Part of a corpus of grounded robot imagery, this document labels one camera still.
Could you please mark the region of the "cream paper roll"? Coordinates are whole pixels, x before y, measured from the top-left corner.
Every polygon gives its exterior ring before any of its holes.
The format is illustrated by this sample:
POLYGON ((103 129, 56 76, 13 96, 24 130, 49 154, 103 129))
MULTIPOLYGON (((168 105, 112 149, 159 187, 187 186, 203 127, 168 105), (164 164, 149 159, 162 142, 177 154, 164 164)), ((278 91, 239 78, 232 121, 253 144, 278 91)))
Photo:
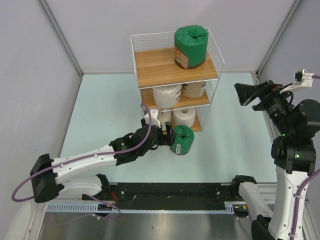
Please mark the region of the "cream paper roll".
POLYGON ((169 123, 171 122, 171 112, 170 111, 162 112, 159 120, 162 127, 162 131, 166 131, 166 122, 169 122, 169 123))

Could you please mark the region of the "unwrapped white paper roll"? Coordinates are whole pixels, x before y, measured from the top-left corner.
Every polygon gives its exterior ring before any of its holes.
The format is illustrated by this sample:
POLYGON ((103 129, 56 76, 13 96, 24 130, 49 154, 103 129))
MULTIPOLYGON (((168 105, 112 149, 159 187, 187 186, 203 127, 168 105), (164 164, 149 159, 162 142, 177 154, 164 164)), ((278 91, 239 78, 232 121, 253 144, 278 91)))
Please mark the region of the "unwrapped white paper roll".
POLYGON ((191 128, 194 124, 196 108, 189 107, 173 111, 173 122, 175 126, 187 126, 191 128))

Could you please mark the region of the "tan paper roll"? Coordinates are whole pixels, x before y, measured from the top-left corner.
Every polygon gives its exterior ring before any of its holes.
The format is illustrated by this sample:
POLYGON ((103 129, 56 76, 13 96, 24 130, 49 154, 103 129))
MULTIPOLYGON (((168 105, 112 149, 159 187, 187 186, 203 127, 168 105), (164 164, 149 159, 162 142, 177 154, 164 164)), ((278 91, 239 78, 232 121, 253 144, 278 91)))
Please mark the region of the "tan paper roll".
POLYGON ((181 93, 183 96, 187 98, 201 98, 206 89, 206 82, 199 81, 199 82, 192 82, 192 83, 185 83, 182 85, 181 93))

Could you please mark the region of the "white wire shelf rack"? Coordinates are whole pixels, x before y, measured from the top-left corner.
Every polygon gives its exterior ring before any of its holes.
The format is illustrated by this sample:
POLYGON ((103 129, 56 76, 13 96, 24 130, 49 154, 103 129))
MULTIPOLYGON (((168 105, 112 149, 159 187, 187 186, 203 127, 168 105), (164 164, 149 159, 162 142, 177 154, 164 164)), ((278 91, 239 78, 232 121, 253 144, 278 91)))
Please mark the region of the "white wire shelf rack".
POLYGON ((203 96, 188 98, 182 95, 177 104, 163 109, 164 112, 173 112, 194 107, 196 115, 191 128, 194 132, 200 132, 205 128, 225 62, 210 33, 204 63, 193 69, 179 67, 174 61, 174 34, 172 31, 131 36, 139 96, 143 103, 154 108, 153 88, 205 82, 203 96))

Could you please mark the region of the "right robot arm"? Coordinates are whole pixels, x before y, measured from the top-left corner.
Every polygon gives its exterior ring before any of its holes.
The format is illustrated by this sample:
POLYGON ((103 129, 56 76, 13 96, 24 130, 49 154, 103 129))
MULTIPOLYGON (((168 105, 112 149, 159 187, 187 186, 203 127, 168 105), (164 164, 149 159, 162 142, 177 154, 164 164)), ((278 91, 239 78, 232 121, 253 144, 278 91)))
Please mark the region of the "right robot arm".
POLYGON ((313 137, 320 130, 320 104, 305 99, 296 106, 294 94, 281 84, 267 80, 258 85, 234 85, 241 106, 258 98, 254 111, 265 111, 280 135, 273 140, 271 157, 276 166, 276 194, 271 210, 254 181, 230 188, 231 196, 244 200, 252 217, 254 240, 302 240, 302 221, 308 185, 319 175, 315 170, 313 137))

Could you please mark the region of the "green roll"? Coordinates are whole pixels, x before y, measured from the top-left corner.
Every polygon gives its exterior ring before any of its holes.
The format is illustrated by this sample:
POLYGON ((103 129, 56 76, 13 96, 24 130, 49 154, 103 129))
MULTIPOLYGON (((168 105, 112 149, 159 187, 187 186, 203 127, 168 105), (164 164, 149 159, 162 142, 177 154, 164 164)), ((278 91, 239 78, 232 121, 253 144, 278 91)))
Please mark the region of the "green roll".
POLYGON ((174 33, 174 61, 183 69, 199 67, 206 59, 208 31, 201 25, 180 27, 174 33))
POLYGON ((178 125, 173 130, 176 133, 176 137, 170 150, 176 155, 186 155, 195 139, 193 130, 186 125, 178 125))

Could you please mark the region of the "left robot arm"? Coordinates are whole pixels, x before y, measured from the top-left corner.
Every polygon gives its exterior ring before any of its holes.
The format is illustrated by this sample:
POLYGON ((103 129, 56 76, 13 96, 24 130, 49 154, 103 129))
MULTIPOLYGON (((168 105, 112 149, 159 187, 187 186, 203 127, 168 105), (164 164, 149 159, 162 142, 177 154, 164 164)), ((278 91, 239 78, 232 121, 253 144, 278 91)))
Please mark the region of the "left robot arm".
POLYGON ((66 181, 83 172, 127 164, 159 146, 173 146, 177 134, 171 123, 165 123, 166 133, 159 126, 149 126, 144 119, 141 125, 135 132, 87 153, 54 159, 49 154, 41 155, 30 171, 34 201, 45 203, 55 199, 66 190, 66 181))

